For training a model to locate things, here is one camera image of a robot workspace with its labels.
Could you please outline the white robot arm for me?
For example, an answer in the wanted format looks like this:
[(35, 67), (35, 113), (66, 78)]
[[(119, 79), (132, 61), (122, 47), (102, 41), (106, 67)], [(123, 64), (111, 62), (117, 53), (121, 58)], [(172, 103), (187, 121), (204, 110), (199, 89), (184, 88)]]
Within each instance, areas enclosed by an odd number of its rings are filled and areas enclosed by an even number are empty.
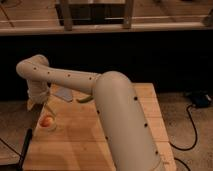
[(117, 71), (102, 74), (51, 68), (43, 55), (16, 65), (27, 81), (28, 97), (46, 102), (50, 83), (92, 96), (116, 171), (166, 171), (136, 90)]

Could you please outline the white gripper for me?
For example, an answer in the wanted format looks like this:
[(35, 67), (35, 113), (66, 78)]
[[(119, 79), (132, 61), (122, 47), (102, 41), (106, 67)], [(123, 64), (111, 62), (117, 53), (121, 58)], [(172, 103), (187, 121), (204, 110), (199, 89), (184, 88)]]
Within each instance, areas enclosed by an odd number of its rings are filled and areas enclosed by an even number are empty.
[[(28, 97), (27, 110), (30, 111), (36, 104), (42, 104), (48, 101), (50, 89), (46, 82), (29, 81), (28, 82)], [(52, 108), (46, 103), (45, 108), (55, 117), (56, 114)]]

